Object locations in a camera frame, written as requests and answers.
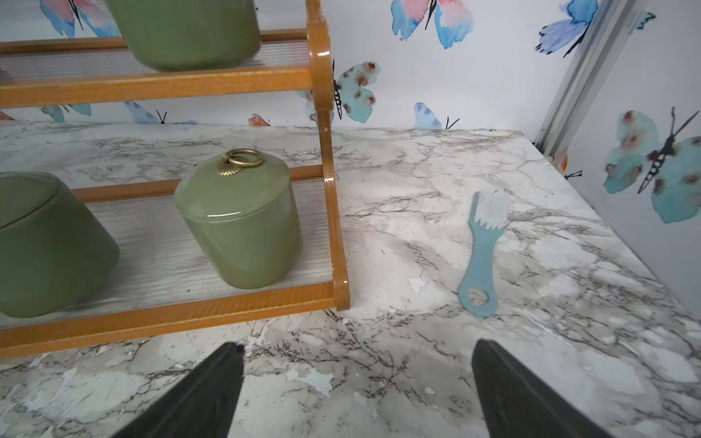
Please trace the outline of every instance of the pink and blue butterfly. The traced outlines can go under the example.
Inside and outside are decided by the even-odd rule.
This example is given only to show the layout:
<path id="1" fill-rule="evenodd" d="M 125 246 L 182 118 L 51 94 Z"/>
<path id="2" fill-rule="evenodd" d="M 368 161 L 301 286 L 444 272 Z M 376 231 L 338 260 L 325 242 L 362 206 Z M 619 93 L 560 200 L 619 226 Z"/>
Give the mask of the pink and blue butterfly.
<path id="1" fill-rule="evenodd" d="M 366 85 L 375 83 L 381 68 L 377 62 L 366 61 L 354 65 L 334 79 L 334 100 L 339 119 L 343 118 L 341 109 L 346 110 L 348 117 L 356 122 L 365 123 L 372 114 L 372 106 L 375 105 L 375 95 L 365 88 Z M 298 90 L 297 94 L 306 99 L 304 111 L 312 121 L 316 122 L 316 108 L 314 107 L 314 93 L 312 90 Z"/>
<path id="2" fill-rule="evenodd" d="M 443 125 L 438 121 L 433 111 L 428 109 L 423 102 L 414 105 L 414 115 L 416 117 L 414 129 L 443 129 Z M 450 117 L 448 117 L 445 122 L 445 129 L 452 128 L 459 120 L 460 119 L 450 123 Z"/>
<path id="3" fill-rule="evenodd" d="M 74 105 L 68 105 L 68 107 L 71 107 L 75 112 L 83 114 L 84 116 L 92 116 L 93 110 L 90 108 L 90 104 L 74 104 Z M 70 112 L 68 108 L 65 105 L 53 105 L 51 107 L 42 107 L 41 112 L 44 114 L 48 114 L 53 121 L 55 122 L 65 122 L 66 117 L 63 114 L 63 111 L 66 111 L 67 113 Z"/>
<path id="4" fill-rule="evenodd" d="M 428 22 L 435 11 L 438 39 L 443 48 L 452 47 L 472 31 L 472 16 L 461 0 L 394 0 L 392 2 L 392 30 L 400 39 L 408 39 L 428 11 Z"/>
<path id="5" fill-rule="evenodd" d="M 156 110 L 156 114 L 158 114 L 158 118 L 156 118 L 153 114 L 146 111 L 144 107 L 134 102 L 133 100 L 127 100 L 126 102 L 124 102 L 124 106 L 127 107 L 132 116 L 134 116 L 134 122 L 142 125 L 165 123 L 165 117 L 168 115 L 168 111 L 166 111 L 163 114 L 163 117 L 161 117 L 161 113 L 159 113 L 158 110 Z M 188 120 L 185 122 L 177 122 L 175 123 L 175 125 L 197 125 L 197 122 L 195 122 L 194 120 Z"/>
<path id="6" fill-rule="evenodd" d="M 701 137 L 676 142 L 676 136 L 697 115 L 696 111 L 678 130 L 672 108 L 672 127 L 664 144 L 660 143 L 655 122 L 638 111 L 627 111 L 618 118 L 616 137 L 620 145 L 606 157 L 606 181 L 609 193 L 633 185 L 650 166 L 638 193 L 654 180 L 652 204 L 666 224 L 694 217 L 701 208 Z"/>
<path id="7" fill-rule="evenodd" d="M 76 20 L 81 29 L 86 23 L 97 36 L 119 36 L 103 0 L 40 0 L 39 8 L 53 28 L 69 38 L 76 36 Z"/>
<path id="8" fill-rule="evenodd" d="M 549 55 L 563 48 L 578 35 L 577 41 L 564 54 L 567 56 L 584 39 L 598 9 L 597 0 L 570 0 L 564 7 L 564 12 L 570 16 L 569 20 L 554 22 L 542 28 L 539 32 L 540 44 L 536 46 L 536 50 Z"/>

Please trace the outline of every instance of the brass ring handle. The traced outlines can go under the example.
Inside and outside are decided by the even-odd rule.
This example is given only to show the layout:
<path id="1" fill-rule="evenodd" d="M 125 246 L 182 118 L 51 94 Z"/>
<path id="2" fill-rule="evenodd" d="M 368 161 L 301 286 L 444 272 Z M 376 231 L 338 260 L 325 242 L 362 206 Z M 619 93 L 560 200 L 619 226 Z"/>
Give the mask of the brass ring handle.
<path id="1" fill-rule="evenodd" d="M 244 153 L 253 155 L 258 159 L 256 161 L 241 161 L 234 158 L 235 156 L 242 155 Z M 265 158 L 263 157 L 263 154 L 256 151 L 255 149 L 232 149 L 226 152 L 224 155 L 222 155 L 222 160 L 225 163 L 237 165 L 238 167 L 256 167 L 258 165 L 261 165 L 264 159 Z"/>

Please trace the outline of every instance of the jar lid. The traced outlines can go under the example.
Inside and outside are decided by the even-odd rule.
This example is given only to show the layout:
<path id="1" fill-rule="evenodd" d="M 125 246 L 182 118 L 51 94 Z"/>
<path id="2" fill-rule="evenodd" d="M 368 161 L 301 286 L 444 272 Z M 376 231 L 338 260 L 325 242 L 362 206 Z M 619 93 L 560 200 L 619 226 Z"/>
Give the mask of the jar lid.
<path id="1" fill-rule="evenodd" d="M 46 204 L 60 187 L 61 181 L 48 173 L 0 173 L 0 228 Z"/>
<path id="2" fill-rule="evenodd" d="M 284 161 L 254 149 L 234 149 L 186 176 L 175 189 L 175 206 L 193 221 L 228 221 L 272 203 L 289 184 Z"/>

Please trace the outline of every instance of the marble countertop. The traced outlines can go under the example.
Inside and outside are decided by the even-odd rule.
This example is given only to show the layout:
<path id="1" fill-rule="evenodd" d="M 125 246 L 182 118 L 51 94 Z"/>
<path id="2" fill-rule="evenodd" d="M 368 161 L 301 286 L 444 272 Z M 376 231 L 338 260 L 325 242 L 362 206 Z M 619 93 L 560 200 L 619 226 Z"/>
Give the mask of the marble countertop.
<path id="1" fill-rule="evenodd" d="M 71 187 L 181 177 L 224 149 L 320 162 L 303 128 L 0 122 L 0 170 Z M 470 368 L 498 341 L 616 437 L 701 434 L 701 327 L 523 135 L 334 131 L 352 308 L 0 362 L 0 435 L 109 436 L 221 343 L 232 437 L 488 437 Z M 465 312 L 476 191 L 504 188 L 496 314 Z"/>

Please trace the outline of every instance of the green container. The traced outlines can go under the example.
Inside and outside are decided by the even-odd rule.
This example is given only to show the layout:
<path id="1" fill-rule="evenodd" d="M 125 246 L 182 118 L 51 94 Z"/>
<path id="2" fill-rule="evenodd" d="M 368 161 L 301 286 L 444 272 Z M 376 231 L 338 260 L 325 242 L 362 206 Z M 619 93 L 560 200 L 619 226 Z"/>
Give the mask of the green container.
<path id="1" fill-rule="evenodd" d="M 301 250 L 290 169 L 275 156 L 234 149 L 200 164 L 175 206 L 219 276 L 257 289 L 287 274 Z"/>
<path id="2" fill-rule="evenodd" d="M 107 5 L 134 57 L 156 70 L 234 67 L 260 49 L 253 0 L 107 0 Z"/>
<path id="3" fill-rule="evenodd" d="M 119 247 L 57 177 L 0 173 L 0 312 L 33 317 L 94 292 Z"/>

